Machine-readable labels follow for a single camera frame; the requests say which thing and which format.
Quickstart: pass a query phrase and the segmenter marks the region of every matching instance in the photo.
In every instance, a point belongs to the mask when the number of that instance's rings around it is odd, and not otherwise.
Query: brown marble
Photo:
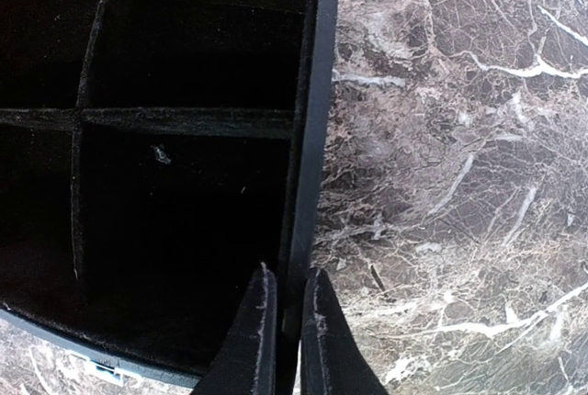
[[[588,0],[340,0],[315,261],[395,394],[588,390]]]

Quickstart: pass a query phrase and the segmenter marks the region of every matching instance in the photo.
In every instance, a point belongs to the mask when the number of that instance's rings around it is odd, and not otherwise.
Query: marble surface
[[[588,391],[588,0],[340,0],[315,262],[394,394]]]

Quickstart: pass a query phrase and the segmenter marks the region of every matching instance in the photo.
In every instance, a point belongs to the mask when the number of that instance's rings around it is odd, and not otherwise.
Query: black drawer organizer
[[[335,9],[0,0],[1,315],[192,386],[265,262],[289,381]]]

